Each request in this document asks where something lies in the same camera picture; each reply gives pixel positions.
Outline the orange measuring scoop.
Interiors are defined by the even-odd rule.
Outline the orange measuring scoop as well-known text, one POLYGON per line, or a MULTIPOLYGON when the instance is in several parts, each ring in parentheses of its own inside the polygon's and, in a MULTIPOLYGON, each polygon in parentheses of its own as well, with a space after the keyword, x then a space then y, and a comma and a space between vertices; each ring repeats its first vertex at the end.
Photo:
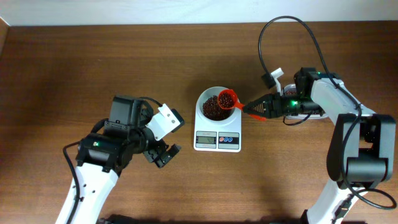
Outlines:
POLYGON ((218 105, 223 110, 239 109, 243 111, 244 105, 238 101, 237 94, 232 89, 222 90, 217 98, 218 105))

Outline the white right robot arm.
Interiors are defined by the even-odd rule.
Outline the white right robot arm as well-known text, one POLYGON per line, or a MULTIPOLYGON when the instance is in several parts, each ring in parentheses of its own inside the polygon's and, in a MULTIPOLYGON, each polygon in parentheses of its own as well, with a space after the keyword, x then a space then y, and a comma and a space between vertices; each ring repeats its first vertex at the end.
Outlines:
POLYGON ((368 192, 377 193, 377 185, 392 176, 394 118, 362 105, 335 73, 301 68, 294 82, 294 95, 267 94, 245 105, 243 111, 259 119, 325 114, 335 125, 326 159, 328 182, 300 222, 341 223, 358 200, 382 210, 395 209, 395 200, 385 206, 364 198, 368 192))

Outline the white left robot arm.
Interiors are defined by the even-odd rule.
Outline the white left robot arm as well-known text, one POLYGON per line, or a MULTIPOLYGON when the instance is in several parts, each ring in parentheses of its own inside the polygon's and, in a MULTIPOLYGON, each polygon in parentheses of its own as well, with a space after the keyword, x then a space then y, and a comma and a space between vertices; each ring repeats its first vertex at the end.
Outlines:
POLYGON ((177 110, 158 105, 155 113, 149 97, 115 96, 108 118, 98 121, 90 133, 74 143, 76 164, 63 148, 72 182, 57 223, 96 223, 108 195, 133 155, 164 167, 181 147, 163 138, 184 125, 177 110))

